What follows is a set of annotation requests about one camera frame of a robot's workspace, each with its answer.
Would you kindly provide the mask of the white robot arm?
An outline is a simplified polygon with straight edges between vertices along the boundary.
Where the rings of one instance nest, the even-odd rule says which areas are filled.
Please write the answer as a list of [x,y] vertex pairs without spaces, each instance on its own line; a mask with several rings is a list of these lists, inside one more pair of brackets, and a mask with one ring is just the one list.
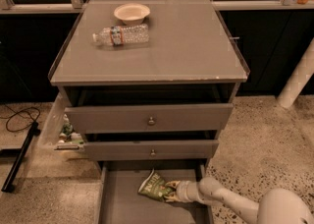
[[304,201],[285,189],[271,189],[259,202],[225,188],[213,177],[199,182],[170,181],[166,185],[175,191],[167,201],[199,202],[204,205],[221,203],[246,224],[314,224],[314,216]]

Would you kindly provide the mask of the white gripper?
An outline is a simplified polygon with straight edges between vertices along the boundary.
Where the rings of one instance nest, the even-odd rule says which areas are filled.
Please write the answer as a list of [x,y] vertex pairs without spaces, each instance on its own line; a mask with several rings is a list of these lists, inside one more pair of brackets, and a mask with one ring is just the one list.
[[176,192],[164,196],[165,202],[193,202],[199,200],[196,182],[170,181],[166,183],[166,187],[176,189]]

